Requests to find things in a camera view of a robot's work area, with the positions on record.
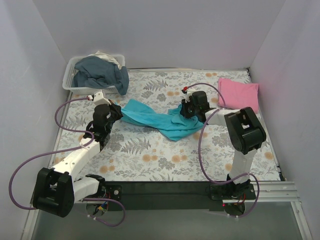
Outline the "teal t shirt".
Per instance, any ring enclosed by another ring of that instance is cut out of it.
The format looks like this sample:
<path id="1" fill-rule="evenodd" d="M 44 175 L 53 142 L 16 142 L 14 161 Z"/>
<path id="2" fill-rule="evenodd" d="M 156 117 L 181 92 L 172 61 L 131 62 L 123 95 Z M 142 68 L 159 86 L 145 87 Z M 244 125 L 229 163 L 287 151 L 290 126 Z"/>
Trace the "teal t shirt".
<path id="1" fill-rule="evenodd" d="M 166 114 L 157 113 L 148 105 L 134 99 L 121 109 L 122 121 L 137 126 L 157 129 L 171 141 L 179 141 L 188 137 L 204 126 L 197 117 L 185 118 L 180 114 L 182 106 L 169 109 Z"/>

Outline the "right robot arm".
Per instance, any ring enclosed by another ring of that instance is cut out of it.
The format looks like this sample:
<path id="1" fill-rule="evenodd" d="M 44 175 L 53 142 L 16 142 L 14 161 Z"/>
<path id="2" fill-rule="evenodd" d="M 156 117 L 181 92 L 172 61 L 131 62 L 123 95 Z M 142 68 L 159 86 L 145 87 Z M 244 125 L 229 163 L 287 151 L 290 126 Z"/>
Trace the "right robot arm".
<path id="1" fill-rule="evenodd" d="M 234 148 L 231 171 L 226 181 L 218 182 L 207 175 L 211 185 L 212 199 L 242 199 L 256 197 L 251 184 L 251 167 L 257 150 L 266 141 L 267 135 L 261 122 L 251 107 L 236 110 L 212 108 L 204 91 L 182 90 L 185 97 L 181 101 L 180 114 L 190 119 L 197 117 L 206 127 L 216 125 L 226 127 Z"/>

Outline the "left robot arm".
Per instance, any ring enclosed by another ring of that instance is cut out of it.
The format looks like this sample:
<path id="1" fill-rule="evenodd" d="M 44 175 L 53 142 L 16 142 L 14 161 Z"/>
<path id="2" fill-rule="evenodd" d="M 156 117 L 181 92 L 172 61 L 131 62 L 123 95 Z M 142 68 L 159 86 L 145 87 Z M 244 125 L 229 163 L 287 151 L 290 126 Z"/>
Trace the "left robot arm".
<path id="1" fill-rule="evenodd" d="M 52 168 L 42 168 L 36 178 L 32 205 L 34 208 L 66 217 L 75 202 L 86 197 L 101 200 L 106 196 L 105 179 L 88 174 L 77 175 L 98 155 L 110 140 L 113 124 L 122 118 L 121 107 L 113 102 L 97 105 L 87 125 L 79 149 L 73 150 Z"/>

